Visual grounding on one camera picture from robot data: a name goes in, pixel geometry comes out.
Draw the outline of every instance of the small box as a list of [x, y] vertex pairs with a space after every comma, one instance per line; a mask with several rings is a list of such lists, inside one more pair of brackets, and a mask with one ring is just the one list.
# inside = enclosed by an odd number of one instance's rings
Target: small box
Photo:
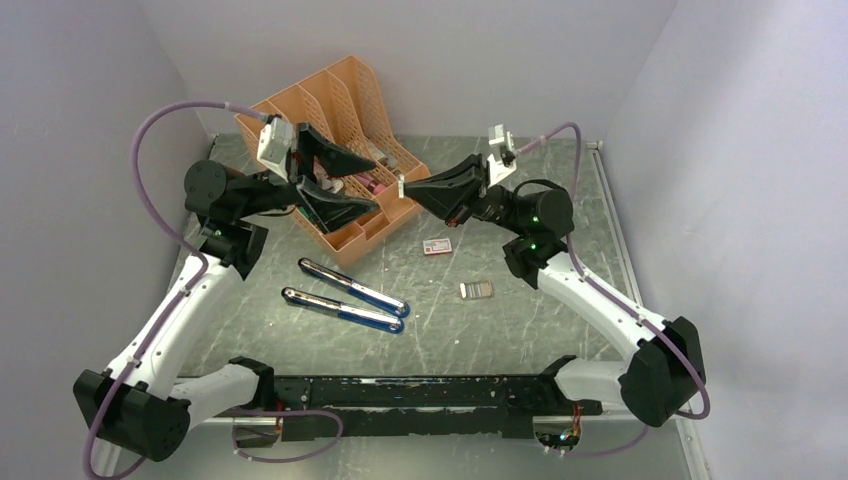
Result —
[[450, 253], [453, 248], [450, 246], [449, 238], [436, 238], [433, 240], [424, 240], [424, 255], [441, 255]]

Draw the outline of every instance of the item in organizer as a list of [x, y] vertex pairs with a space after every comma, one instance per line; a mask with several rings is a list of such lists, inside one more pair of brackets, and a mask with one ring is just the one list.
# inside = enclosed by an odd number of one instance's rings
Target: item in organizer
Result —
[[479, 282], [463, 282], [459, 284], [459, 296], [463, 300], [491, 298], [495, 296], [495, 287], [489, 280]]
[[367, 173], [357, 173], [353, 176], [353, 178], [355, 178], [359, 183], [362, 184], [363, 187], [367, 188], [368, 191], [373, 193], [374, 195], [386, 189], [385, 185], [378, 182], [377, 180], [374, 180], [374, 177], [368, 175]]
[[368, 154], [371, 155], [371, 158], [382, 163], [384, 167], [389, 169], [397, 167], [397, 159], [377, 148], [374, 142], [368, 138], [365, 139], [365, 146], [368, 148]]
[[453, 248], [450, 246], [450, 238], [424, 240], [424, 255], [441, 255], [452, 251]]
[[299, 211], [301, 213], [301, 215], [303, 215], [307, 220], [309, 220], [309, 223], [315, 224], [315, 219], [312, 218], [312, 215], [310, 215], [309, 212], [306, 211], [305, 208], [297, 207], [297, 211]]
[[315, 178], [318, 180], [321, 190], [332, 193], [342, 193], [344, 191], [344, 182], [339, 178], [330, 178], [327, 172], [318, 165], [315, 165]]

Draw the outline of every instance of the orange desk organizer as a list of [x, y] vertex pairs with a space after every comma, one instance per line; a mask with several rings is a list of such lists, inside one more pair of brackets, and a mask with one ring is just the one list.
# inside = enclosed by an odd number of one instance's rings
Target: orange desk organizer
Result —
[[[340, 266], [353, 264], [421, 212], [421, 207], [412, 200], [398, 198], [397, 178], [368, 151], [366, 138], [397, 160], [396, 169], [404, 174], [406, 181], [430, 176], [427, 167], [395, 140], [377, 77], [371, 67], [358, 58], [347, 57], [268, 97], [253, 108], [265, 113], [278, 113], [291, 123], [310, 122], [329, 140], [377, 163], [377, 168], [368, 173], [386, 189], [376, 195], [354, 178], [343, 179], [345, 195], [377, 202], [380, 205], [377, 212], [326, 235], [300, 211], [295, 210], [291, 215]], [[263, 125], [245, 115], [236, 115], [236, 122], [255, 160]]]

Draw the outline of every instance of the gray marble surface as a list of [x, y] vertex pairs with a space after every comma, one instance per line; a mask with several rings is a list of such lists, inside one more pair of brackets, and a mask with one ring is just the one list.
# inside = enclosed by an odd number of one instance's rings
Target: gray marble surface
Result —
[[[399, 137], [399, 141], [437, 173], [486, 147], [485, 138]], [[516, 139], [517, 145], [525, 139]], [[574, 142], [552, 140], [519, 159], [514, 187], [530, 178], [564, 186], [572, 180]], [[594, 167], [583, 156], [575, 203], [578, 254], [589, 268], [624, 289], [608, 213]], [[245, 172], [255, 171], [241, 137], [218, 137], [213, 160]], [[525, 187], [531, 191], [532, 186]], [[569, 307], [513, 278], [501, 246], [513, 234], [471, 220], [447, 228], [423, 212], [389, 236], [345, 272], [412, 307], [406, 330], [383, 333], [350, 322], [287, 306], [280, 290], [292, 286], [318, 295], [361, 304], [306, 277], [297, 268], [309, 257], [335, 268], [323, 250], [288, 218], [250, 217], [270, 230], [261, 259], [240, 290], [225, 299], [183, 367], [182, 375], [203, 375], [227, 360], [245, 355], [274, 367], [277, 374], [489, 374], [536, 373], [564, 354], [582, 358], [620, 358], [609, 343]], [[196, 235], [192, 218], [186, 234]], [[447, 237], [453, 253], [425, 257], [423, 240]], [[182, 266], [185, 252], [176, 265]], [[459, 283], [491, 280], [491, 299], [463, 301]]]

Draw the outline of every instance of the white wall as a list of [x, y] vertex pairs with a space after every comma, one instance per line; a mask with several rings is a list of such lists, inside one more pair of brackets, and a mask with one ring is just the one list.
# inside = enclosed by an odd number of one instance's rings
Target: white wall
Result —
[[[129, 141], [186, 93], [135, 2], [3, 2], [0, 65], [0, 479], [82, 478], [74, 380], [132, 339], [176, 257], [135, 197]], [[196, 115], [173, 117], [142, 171], [180, 224], [208, 141]]]
[[681, 0], [605, 139], [646, 302], [701, 332], [716, 479], [848, 478], [846, 25]]
[[[395, 133], [606, 133], [675, 0], [140, 0], [192, 99], [253, 104], [355, 54]], [[235, 131], [201, 114], [209, 131]]]

